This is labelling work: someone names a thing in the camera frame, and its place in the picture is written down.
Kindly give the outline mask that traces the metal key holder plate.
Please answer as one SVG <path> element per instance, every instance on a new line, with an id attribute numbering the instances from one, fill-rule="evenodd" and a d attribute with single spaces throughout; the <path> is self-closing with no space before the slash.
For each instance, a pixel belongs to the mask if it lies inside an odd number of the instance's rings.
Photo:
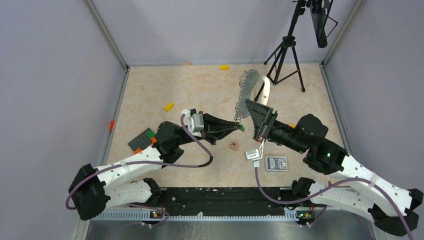
<path id="1" fill-rule="evenodd" d="M 271 81 L 255 69 L 243 72 L 238 82 L 240 92 L 235 105 L 234 121 L 240 122 L 250 116 L 245 100 L 267 105 L 270 98 Z"/>

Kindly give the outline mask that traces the green key tag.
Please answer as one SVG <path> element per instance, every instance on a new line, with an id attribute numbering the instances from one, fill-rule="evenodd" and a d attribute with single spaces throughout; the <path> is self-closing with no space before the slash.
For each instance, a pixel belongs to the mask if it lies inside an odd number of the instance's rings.
<path id="1" fill-rule="evenodd" d="M 244 125 L 241 123 L 241 122 L 239 122 L 238 123 L 238 126 L 239 126 L 239 129 L 242 131 L 242 132 L 244 132 L 245 131 L 245 127 L 244 127 Z"/>

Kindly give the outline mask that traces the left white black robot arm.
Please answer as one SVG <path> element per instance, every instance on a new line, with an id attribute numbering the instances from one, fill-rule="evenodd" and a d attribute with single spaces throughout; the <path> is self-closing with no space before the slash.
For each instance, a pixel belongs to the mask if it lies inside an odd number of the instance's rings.
<path id="1" fill-rule="evenodd" d="M 77 211 L 83 221 L 115 206 L 145 203 L 154 207 L 161 198 L 157 183 L 150 178 L 135 183 L 130 180 L 165 167 L 205 168 L 213 162 L 214 156 L 201 141 L 215 145 L 229 134 L 243 130 L 240 122 L 185 109 L 179 124 L 164 121 L 159 125 L 156 142 L 146 149 L 108 165 L 93 167 L 89 163 L 82 166 L 68 189 L 65 207 Z M 196 143 L 206 152 L 208 160 L 197 165 L 177 164 L 184 154 L 180 146 L 188 143 Z"/>

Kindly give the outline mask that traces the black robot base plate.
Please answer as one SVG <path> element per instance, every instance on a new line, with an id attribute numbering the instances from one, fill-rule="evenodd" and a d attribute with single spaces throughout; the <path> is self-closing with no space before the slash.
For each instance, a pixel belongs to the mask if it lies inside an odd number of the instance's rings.
<path id="1" fill-rule="evenodd" d="M 143 206 L 165 210 L 172 217 L 261 217 L 283 216 L 297 207 L 309 207 L 311 200 L 292 201 L 310 194 L 314 180 L 301 177 L 291 187 L 168 187 L 155 188 Z"/>

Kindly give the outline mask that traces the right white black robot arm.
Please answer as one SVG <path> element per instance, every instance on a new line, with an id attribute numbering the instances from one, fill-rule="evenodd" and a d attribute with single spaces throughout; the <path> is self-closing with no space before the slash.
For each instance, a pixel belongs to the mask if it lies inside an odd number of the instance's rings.
<path id="1" fill-rule="evenodd" d="M 418 226 L 415 209 L 423 202 L 422 191 L 404 189 L 381 178 L 358 162 L 345 148 L 326 138 L 328 128 L 313 114 L 302 116 L 295 126 L 278 121 L 272 108 L 245 100 L 254 126 L 253 139 L 269 141 L 304 154 L 303 162 L 312 170 L 335 179 L 319 183 L 301 177 L 292 183 L 297 204 L 336 207 L 371 221 L 380 230 L 398 237 L 412 238 Z"/>

